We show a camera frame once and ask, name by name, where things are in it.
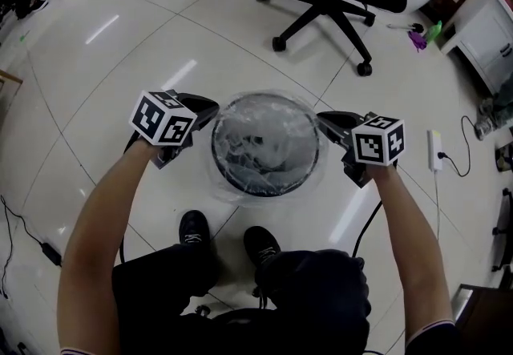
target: white cube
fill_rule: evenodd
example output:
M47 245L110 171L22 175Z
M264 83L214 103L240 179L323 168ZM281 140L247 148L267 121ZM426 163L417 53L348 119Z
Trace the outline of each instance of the white cube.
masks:
M180 146L197 114L165 91L143 91L130 116L130 125L156 146Z
M404 120L378 116L351 131L359 163L391 165L405 151Z

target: wooden stool leg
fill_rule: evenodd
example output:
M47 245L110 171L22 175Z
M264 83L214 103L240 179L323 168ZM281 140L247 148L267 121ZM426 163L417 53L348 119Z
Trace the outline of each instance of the wooden stool leg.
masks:
M16 83L20 83L20 84L23 83L23 80L18 79L16 76L13 76L12 74L7 73L6 71L3 71L3 70L0 70L0 77L12 80L13 82L16 82Z

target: white power strip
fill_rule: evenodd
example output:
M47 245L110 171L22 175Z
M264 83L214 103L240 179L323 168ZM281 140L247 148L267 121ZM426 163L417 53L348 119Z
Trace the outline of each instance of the white power strip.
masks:
M442 170L442 159L438 158L438 153L442 151L442 136L436 130L427 131L427 146L429 150L429 165L431 171Z

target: green object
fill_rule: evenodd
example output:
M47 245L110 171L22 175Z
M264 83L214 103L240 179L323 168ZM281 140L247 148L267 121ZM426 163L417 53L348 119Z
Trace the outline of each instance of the green object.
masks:
M424 38L426 39L427 44L430 44L431 42L433 42L433 40L435 40L441 32L442 32L442 21L438 20L438 23L435 24L434 26L430 27L427 30L426 34L424 35Z

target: purple object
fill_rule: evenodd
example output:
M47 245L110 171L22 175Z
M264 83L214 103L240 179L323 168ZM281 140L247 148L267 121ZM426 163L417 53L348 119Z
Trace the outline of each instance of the purple object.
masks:
M411 41L414 43L414 46L417 47L417 51L426 49L427 41L421 34L414 31L409 31L408 36L410 36Z

